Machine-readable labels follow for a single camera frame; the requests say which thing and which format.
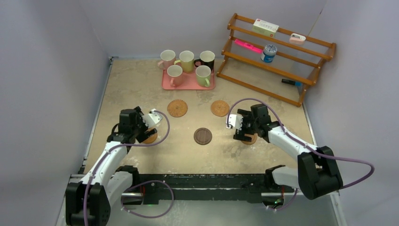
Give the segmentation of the smooth light wooden coaster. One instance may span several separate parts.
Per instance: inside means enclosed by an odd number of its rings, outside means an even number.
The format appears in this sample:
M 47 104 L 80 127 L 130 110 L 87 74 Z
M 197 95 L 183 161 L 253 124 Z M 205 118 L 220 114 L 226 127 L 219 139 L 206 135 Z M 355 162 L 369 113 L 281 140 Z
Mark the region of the smooth light wooden coaster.
M 142 142 L 142 144 L 152 144 L 152 143 L 154 143 L 154 142 L 157 140 L 157 138 L 158 138 L 158 132 L 157 132 L 156 129 L 153 129 L 153 130 L 155 131 L 155 133 L 152 134 L 151 136 L 149 136 L 146 140 L 144 140 L 144 141 Z

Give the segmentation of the woven rattan coaster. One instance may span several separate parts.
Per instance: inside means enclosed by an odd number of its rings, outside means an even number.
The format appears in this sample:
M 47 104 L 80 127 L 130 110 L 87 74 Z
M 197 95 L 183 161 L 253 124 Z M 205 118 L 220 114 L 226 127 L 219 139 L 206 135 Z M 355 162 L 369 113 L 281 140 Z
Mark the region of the woven rattan coaster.
M 212 114 L 219 117 L 224 117 L 229 112 L 230 106 L 223 100 L 216 100 L 211 104 L 210 109 Z
M 181 99 L 171 101 L 167 106 L 167 112 L 173 117 L 182 117 L 188 111 L 188 105 Z

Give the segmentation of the dark walnut wooden coaster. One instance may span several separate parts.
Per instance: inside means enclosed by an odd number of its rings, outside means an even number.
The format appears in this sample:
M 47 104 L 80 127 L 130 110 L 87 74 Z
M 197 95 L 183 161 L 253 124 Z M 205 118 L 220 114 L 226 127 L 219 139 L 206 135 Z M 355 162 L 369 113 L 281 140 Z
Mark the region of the dark walnut wooden coaster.
M 199 145 L 207 145 L 212 140 L 212 133 L 207 128 L 198 128 L 193 134 L 194 141 Z

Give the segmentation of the black mug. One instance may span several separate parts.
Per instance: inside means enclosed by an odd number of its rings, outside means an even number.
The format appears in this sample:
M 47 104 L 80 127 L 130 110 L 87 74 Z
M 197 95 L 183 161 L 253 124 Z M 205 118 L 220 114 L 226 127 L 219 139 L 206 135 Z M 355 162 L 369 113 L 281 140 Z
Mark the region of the black mug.
M 215 64 L 215 53 L 210 50 L 201 52 L 199 59 L 194 60 L 195 67 L 205 65 L 208 66 L 211 71 L 214 70 L 214 64 Z

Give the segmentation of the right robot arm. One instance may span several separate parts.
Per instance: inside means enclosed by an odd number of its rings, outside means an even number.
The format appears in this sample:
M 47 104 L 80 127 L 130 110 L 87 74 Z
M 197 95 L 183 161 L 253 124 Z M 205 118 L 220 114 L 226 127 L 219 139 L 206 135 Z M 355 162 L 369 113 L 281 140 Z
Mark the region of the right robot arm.
M 278 121 L 272 121 L 266 105 L 251 106 L 249 111 L 238 109 L 237 114 L 227 114 L 226 127 L 235 129 L 233 139 L 251 141 L 257 135 L 275 145 L 297 162 L 297 167 L 278 165 L 265 171 L 264 185 L 271 192 L 282 186 L 302 191 L 309 200 L 343 188 L 341 173 L 333 151 L 306 143 L 292 134 Z

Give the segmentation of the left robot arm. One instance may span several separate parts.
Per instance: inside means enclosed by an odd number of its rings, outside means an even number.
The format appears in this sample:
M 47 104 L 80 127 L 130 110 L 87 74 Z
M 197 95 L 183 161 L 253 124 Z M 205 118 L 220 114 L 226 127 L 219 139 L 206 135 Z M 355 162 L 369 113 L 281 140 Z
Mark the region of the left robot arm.
M 144 141 L 157 133 L 156 126 L 167 116 L 152 109 L 143 114 L 140 107 L 123 109 L 119 122 L 107 137 L 98 160 L 79 182 L 70 182 L 65 191 L 65 221 L 68 226 L 105 226 L 111 207 L 122 193 L 140 188 L 137 168 L 120 166 L 132 147 L 145 147 Z

